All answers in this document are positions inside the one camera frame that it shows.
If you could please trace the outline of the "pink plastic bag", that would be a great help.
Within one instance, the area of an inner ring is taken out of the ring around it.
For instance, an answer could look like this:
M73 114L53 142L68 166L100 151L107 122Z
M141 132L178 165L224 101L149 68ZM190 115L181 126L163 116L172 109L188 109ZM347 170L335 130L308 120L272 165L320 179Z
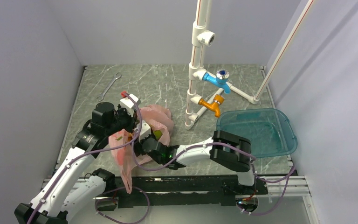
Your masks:
M174 128L171 111L161 105L147 105L142 107L140 112L142 120L151 126L152 132L154 130L161 130L163 132L162 137L158 141L168 146ZM129 142L132 137L133 134L123 129L109 137L109 146L110 148L121 146ZM132 192L131 172L136 166L131 151L131 145L111 151L112 157L119 167L125 190L129 194Z

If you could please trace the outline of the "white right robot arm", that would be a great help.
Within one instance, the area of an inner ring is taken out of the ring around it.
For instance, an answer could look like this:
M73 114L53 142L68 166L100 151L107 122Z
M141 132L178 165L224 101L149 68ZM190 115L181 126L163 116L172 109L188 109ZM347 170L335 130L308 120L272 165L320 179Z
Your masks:
M154 135L132 143L134 156L147 155L163 168L177 170L193 163L212 160L234 171L238 177L239 190L244 194L256 188L252 163L256 157L251 154L251 140L217 130L213 136L191 145L166 146Z

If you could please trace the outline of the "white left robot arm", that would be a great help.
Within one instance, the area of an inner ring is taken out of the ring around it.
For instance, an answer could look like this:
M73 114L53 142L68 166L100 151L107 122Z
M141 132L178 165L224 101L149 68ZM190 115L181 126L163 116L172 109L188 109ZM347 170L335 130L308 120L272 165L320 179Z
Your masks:
M101 102L75 136L64 161L46 186L30 203L20 203L14 215L20 224L68 224L94 197L111 195L116 187L115 175L103 168L76 190L74 185L84 170L103 152L108 138L122 130L132 132L136 127L139 101L128 98L118 106Z

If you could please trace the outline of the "green fake fruit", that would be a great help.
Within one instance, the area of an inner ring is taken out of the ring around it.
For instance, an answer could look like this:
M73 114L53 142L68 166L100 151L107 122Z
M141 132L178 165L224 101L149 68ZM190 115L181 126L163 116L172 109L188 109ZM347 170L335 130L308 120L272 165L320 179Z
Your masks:
M155 136L156 140L159 140L162 137L163 132L161 130L154 130L153 135Z

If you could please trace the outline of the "silver wrench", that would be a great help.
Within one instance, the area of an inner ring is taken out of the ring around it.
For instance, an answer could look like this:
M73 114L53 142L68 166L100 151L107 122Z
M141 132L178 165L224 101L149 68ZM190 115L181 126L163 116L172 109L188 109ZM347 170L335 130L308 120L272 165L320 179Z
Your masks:
M96 100L98 100L99 102L104 100L105 95L107 94L107 92L109 91L109 89L112 87L112 85L121 78L121 73L118 72L115 74L115 76L113 77L113 79L109 82L109 84L105 87L105 89L96 97Z

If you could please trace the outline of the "orange plastic faucet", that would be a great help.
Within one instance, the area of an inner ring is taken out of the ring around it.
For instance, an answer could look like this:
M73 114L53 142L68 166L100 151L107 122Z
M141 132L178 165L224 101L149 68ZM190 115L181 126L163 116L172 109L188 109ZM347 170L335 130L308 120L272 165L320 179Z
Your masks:
M206 109L214 112L215 117L219 118L221 115L220 105L224 102L224 100L225 99L222 95L216 95L216 96L214 96L211 103L208 103L207 101L205 101L204 99L201 98L198 101L198 104L205 107Z

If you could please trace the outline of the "blue plastic faucet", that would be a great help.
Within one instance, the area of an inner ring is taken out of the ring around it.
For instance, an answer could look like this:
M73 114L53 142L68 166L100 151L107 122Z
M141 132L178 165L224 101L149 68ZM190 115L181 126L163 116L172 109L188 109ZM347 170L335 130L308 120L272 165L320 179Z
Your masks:
M202 78L203 81L212 83L213 85L223 89L225 94L230 94L231 89L228 85L229 72L227 70L217 70L215 76L206 72Z

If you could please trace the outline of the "teal plastic basin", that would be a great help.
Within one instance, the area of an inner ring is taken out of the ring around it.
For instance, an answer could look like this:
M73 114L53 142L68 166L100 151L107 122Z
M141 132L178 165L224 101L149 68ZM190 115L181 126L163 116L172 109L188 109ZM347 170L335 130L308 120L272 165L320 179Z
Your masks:
M249 139L256 158L289 155L298 147L289 118L275 108L224 112L216 128Z

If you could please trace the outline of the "white PVC pipe stand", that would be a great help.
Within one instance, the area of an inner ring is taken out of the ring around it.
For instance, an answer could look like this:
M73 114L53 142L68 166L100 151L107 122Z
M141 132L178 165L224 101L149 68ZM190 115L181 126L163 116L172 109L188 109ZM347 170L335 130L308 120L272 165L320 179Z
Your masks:
M207 69L204 68L205 52L207 47L211 46L216 38L216 34L208 29L210 23L211 6L211 0L197 1L196 16L192 25L192 55L188 69L189 85L186 94L185 110L185 128L187 130L191 129L194 124L199 120L199 118L203 115L203 113L208 110L198 104L198 101L201 98L204 98L197 93L196 83L198 81L207 82L202 80L204 74L206 72L209 72ZM231 92L238 94L239 96L248 100L254 105L258 103L253 100L252 96L241 91L229 81L227 83L230 86ZM218 90L211 96L211 98L209 98L208 100L204 100L208 103L211 103L214 96L222 95L222 93L224 93L223 89L219 87L217 88Z

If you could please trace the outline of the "white slanted pole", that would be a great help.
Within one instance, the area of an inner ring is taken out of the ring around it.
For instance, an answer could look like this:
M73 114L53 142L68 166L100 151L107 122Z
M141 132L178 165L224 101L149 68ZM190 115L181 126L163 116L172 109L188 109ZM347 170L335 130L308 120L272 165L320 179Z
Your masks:
M278 63L280 62L283 54L285 53L286 49L288 48L291 40L293 39L296 31L298 30L299 26L301 25L302 21L304 20L304 17L306 16L307 12L309 11L309 8L312 6L314 0L308 0L304 6L304 9L302 10L302 12L300 13L299 17L297 18L293 28L291 29L288 37L286 38L284 44L282 45L278 55L276 56L273 64L271 65L270 69L268 70L260 88L258 89L258 91L256 92L256 94L253 96L253 100L255 102L259 101L259 98L262 94L262 92L267 88L267 85L270 82L270 79L274 73L274 70L276 69Z

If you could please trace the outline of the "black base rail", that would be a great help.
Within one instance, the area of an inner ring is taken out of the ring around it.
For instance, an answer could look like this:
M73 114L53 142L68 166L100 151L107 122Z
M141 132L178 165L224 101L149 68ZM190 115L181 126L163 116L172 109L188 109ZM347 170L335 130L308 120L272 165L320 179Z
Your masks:
M100 206L116 202L119 208L135 206L219 204L234 206L235 201L250 196L267 195L262 181L251 187L241 186L236 175L147 176L134 177L131 194L124 189L116 193L99 194Z

